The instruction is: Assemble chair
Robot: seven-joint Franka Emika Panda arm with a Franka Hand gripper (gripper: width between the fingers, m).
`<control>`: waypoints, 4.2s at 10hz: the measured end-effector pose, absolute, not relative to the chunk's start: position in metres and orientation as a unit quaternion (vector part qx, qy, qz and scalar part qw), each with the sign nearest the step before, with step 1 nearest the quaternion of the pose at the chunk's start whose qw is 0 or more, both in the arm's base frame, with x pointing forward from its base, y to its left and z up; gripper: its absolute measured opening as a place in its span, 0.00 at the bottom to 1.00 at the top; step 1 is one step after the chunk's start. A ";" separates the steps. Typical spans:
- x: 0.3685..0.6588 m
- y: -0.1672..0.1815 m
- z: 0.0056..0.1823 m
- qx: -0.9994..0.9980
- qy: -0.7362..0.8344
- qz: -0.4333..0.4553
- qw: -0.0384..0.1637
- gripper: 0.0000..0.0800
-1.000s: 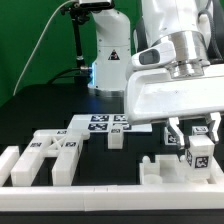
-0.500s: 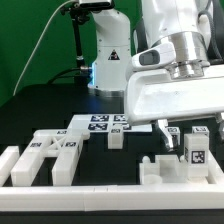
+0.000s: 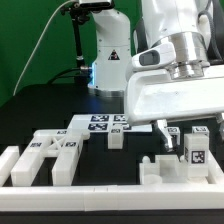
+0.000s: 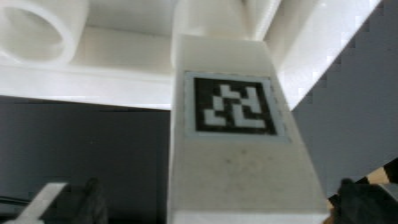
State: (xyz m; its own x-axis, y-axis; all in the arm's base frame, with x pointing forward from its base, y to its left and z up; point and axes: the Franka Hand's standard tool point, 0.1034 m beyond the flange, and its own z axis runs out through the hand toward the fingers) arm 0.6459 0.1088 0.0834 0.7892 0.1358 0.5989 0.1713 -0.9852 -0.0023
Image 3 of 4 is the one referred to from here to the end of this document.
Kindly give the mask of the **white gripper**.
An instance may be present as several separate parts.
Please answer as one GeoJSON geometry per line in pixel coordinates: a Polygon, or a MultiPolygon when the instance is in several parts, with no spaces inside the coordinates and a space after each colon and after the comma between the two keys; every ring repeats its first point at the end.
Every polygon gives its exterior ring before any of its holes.
{"type": "Polygon", "coordinates": [[[173,150],[167,121],[216,116],[224,140],[224,65],[207,65],[202,77],[173,80],[166,68],[175,59],[171,43],[161,44],[131,58],[124,96],[127,122],[141,125],[157,120],[156,129],[167,152],[173,150]]]}

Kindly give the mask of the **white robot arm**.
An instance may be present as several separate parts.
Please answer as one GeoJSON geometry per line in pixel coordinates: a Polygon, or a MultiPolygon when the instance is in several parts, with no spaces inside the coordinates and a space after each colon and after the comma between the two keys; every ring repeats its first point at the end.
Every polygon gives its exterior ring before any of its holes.
{"type": "Polygon", "coordinates": [[[113,10],[93,13],[98,55],[90,88],[124,95],[131,125],[224,113],[224,11],[219,0],[140,0],[134,31],[113,10]]]}

